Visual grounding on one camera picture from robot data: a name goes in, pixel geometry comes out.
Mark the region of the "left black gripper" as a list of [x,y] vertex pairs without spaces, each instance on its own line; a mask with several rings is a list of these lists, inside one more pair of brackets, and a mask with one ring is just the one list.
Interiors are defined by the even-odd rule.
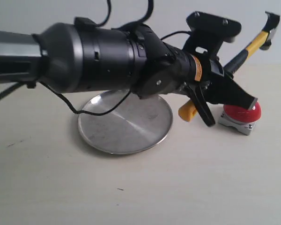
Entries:
[[173,93],[189,97],[208,127],[215,125],[215,119],[207,103],[234,105],[246,110],[252,110],[257,103],[258,99],[241,88],[218,60],[185,50],[174,50],[173,54],[182,67],[175,76]]

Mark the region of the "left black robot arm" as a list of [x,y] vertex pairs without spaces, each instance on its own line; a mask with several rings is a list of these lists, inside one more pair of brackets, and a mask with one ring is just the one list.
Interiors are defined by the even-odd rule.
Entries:
[[140,99],[176,93],[189,98],[179,116],[199,114],[209,127],[215,120],[208,104],[251,110],[257,102],[216,58],[171,46],[144,24],[110,30],[83,17],[40,34],[0,31],[0,83],[41,83],[58,96],[123,89]]

